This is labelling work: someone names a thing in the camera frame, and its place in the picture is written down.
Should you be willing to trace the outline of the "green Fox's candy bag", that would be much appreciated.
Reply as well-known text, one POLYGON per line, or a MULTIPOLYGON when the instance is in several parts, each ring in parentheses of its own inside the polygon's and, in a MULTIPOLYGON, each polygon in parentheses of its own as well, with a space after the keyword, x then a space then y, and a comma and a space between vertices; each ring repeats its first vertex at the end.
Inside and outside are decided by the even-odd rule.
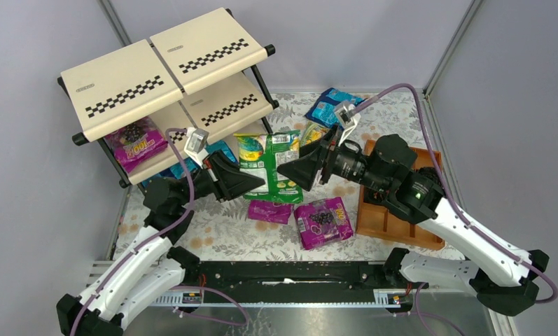
POLYGON ((300 137, 300 157, 308 154, 309 150, 304 149, 306 145, 322 139, 329 131, 330 128, 328 127, 324 127, 316 122, 308 121, 300 137))
POLYGON ((294 181, 277 171, 277 167, 299 158, 300 131, 275 134, 236 133, 239 167, 247 174, 264 180, 264 184, 247 192, 247 200, 282 204, 299 204, 303 191, 294 181))

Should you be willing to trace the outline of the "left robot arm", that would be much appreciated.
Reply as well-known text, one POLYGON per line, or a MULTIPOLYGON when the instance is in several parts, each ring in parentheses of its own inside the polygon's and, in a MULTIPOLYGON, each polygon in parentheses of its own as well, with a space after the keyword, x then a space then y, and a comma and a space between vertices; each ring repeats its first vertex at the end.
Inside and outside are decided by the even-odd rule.
POLYGON ((58 301, 62 334, 122 335, 164 292, 200 280, 200 259, 175 245, 193 219, 195 200, 208 195, 219 202, 233 200, 264 183, 240 171, 220 150, 183 178, 152 178, 144 198, 150 213, 124 255, 79 295, 66 294, 58 301))

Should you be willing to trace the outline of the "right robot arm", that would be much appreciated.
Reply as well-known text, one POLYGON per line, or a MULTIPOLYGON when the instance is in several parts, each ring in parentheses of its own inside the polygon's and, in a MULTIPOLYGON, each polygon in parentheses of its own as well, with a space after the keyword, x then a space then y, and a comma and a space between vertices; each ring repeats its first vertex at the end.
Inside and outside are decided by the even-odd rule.
POLYGON ((432 258, 395 248, 383 265, 393 284, 439 285, 463 291, 485 307, 516 316, 536 303, 535 280, 549 258, 540 250, 512 246, 465 214, 445 197, 433 167, 415 169, 417 154, 397 134, 380 137, 365 155, 350 140, 327 134, 300 149, 278 172, 309 190, 333 175, 363 186, 378 205, 411 225, 429 231, 463 253, 463 260, 432 258))

